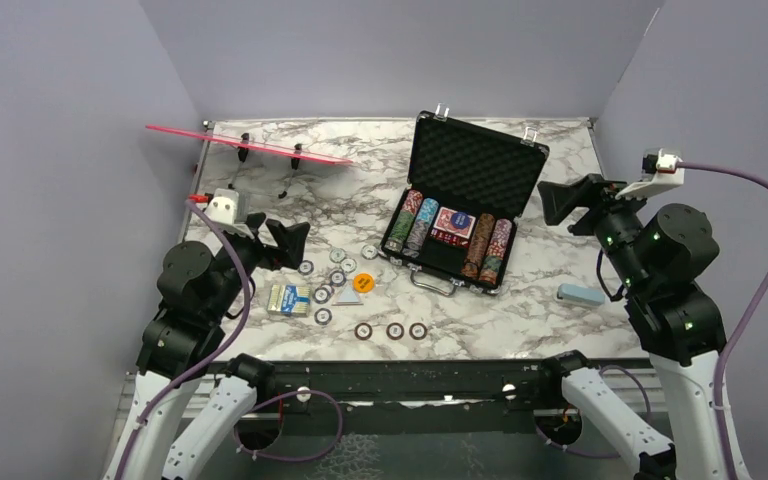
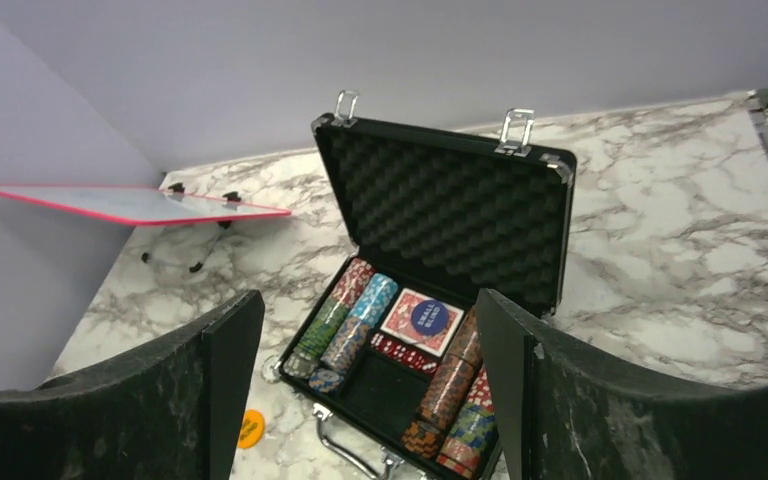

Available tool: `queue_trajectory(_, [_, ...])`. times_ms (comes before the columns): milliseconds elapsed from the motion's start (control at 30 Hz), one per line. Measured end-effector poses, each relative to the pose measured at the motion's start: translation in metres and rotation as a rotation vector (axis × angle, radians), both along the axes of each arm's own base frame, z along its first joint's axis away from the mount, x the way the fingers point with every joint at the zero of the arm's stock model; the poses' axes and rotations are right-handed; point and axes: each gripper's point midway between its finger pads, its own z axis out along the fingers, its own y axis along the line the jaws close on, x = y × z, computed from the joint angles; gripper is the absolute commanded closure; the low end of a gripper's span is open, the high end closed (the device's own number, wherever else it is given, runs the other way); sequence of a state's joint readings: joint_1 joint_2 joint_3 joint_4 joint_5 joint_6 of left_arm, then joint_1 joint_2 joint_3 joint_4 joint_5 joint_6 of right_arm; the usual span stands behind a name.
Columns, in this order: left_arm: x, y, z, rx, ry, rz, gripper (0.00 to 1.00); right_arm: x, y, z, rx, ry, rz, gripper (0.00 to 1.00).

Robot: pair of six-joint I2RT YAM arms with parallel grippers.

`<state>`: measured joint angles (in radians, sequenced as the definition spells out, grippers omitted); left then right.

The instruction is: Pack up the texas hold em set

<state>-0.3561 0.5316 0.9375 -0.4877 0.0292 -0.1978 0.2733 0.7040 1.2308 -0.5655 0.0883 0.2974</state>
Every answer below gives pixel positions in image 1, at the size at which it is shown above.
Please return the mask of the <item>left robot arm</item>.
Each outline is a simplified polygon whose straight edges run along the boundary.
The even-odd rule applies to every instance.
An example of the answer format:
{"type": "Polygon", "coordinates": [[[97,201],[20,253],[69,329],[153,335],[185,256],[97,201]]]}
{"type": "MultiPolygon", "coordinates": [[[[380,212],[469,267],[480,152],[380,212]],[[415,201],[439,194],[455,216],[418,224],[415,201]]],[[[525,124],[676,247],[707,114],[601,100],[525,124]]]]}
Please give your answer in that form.
{"type": "Polygon", "coordinates": [[[235,228],[213,214],[195,213],[221,248],[213,252],[201,241],[185,240],[163,258],[157,280],[161,301],[142,334],[135,392],[107,479],[191,479],[230,431],[233,418],[273,401],[272,367],[243,355],[242,373],[221,385],[229,399],[207,408],[186,429],[180,427],[208,367],[242,331],[227,335],[222,329],[238,297],[244,299],[239,322],[247,321],[254,270],[298,267],[310,225],[285,226],[256,213],[235,228]]]}

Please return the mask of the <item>orange big blind button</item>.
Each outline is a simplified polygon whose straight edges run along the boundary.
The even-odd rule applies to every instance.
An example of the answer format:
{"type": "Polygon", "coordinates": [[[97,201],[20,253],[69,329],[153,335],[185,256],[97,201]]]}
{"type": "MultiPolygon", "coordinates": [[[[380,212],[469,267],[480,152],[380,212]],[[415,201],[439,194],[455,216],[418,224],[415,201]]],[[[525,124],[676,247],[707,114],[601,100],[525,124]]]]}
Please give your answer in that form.
{"type": "Polygon", "coordinates": [[[375,288],[374,277],[368,273],[359,273],[352,280],[353,289],[361,294],[369,293],[375,288]]]}

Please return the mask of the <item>blue yellow card deck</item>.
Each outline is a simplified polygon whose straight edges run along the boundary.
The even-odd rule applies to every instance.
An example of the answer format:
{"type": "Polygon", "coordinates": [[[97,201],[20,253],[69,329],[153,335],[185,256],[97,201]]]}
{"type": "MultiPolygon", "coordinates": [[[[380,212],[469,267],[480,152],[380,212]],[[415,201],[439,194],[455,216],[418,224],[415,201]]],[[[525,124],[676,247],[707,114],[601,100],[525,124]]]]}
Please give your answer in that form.
{"type": "Polygon", "coordinates": [[[311,288],[307,285],[275,284],[271,287],[266,311],[286,316],[307,316],[311,305],[311,288]]]}

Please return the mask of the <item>white one poker chip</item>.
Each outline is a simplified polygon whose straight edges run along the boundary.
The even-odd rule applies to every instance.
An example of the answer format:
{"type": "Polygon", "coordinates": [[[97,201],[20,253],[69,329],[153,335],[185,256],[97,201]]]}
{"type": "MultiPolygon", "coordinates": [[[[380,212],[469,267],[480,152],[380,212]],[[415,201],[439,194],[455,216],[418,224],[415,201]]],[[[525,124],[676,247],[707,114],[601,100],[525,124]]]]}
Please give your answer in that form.
{"type": "Polygon", "coordinates": [[[341,264],[347,258],[347,254],[342,248],[332,248],[329,252],[329,260],[335,264],[341,264]]]}
{"type": "Polygon", "coordinates": [[[379,257],[379,251],[374,245],[365,244],[361,248],[361,256],[366,260],[374,260],[379,257]]]}
{"type": "Polygon", "coordinates": [[[352,273],[357,269],[357,261],[353,258],[345,258],[340,262],[340,269],[346,273],[352,273]]]}

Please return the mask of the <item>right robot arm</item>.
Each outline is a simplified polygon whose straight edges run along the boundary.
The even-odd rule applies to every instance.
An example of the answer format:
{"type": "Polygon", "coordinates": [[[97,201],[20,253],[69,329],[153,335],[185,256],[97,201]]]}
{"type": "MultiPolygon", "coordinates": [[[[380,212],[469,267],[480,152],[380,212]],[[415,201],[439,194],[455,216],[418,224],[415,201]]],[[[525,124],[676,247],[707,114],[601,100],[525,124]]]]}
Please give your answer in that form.
{"type": "Polygon", "coordinates": [[[722,316],[696,282],[719,254],[706,215],[672,203],[642,223],[642,202],[620,198],[619,186],[598,174],[537,188],[550,225],[584,210],[570,232],[596,238],[622,280],[625,309],[658,376],[671,432],[653,429],[577,351],[544,361],[539,398],[577,407],[637,479],[747,478],[733,423],[718,422],[726,400],[715,377],[726,344],[722,316]]]}

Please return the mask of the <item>blue ten poker chip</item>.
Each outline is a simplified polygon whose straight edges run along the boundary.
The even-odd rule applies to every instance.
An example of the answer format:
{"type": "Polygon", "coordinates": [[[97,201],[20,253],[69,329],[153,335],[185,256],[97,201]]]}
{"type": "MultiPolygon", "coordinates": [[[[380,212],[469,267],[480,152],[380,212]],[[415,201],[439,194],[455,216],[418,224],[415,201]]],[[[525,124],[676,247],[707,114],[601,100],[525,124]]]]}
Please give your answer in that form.
{"type": "Polygon", "coordinates": [[[302,261],[302,262],[299,264],[299,266],[298,266],[298,268],[297,268],[297,271],[298,271],[298,272],[299,272],[301,275],[305,275],[305,276],[307,276],[307,275],[310,275],[310,274],[312,274],[312,273],[315,271],[315,265],[314,265],[314,263],[313,263],[312,261],[310,261],[310,260],[304,260],[304,261],[302,261]]]}

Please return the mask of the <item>orange black poker chip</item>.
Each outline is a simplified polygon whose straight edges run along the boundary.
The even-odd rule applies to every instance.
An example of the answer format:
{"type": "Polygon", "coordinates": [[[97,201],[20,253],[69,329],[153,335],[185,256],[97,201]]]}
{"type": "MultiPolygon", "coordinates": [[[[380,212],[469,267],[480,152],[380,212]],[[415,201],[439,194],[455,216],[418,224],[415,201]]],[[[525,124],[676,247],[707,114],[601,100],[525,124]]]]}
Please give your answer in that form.
{"type": "Polygon", "coordinates": [[[413,340],[423,340],[428,335],[428,328],[425,324],[416,322],[410,325],[408,333],[413,340]]]}
{"type": "Polygon", "coordinates": [[[405,335],[405,328],[401,323],[393,322],[387,325],[386,335],[391,340],[401,340],[405,335]]]}
{"type": "Polygon", "coordinates": [[[354,336],[361,341],[369,340],[373,335],[373,327],[366,322],[358,323],[354,328],[354,336]]]}

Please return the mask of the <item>clear triangular dealer button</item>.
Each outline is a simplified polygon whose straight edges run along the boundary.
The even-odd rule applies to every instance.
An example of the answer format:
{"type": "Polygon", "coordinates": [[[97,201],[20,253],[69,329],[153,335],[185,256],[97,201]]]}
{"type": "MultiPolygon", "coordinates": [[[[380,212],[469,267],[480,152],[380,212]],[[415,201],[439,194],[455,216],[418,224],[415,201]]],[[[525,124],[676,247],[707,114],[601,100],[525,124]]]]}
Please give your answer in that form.
{"type": "Polygon", "coordinates": [[[350,285],[346,285],[336,293],[332,301],[333,306],[356,306],[362,304],[363,301],[360,294],[350,285]]]}

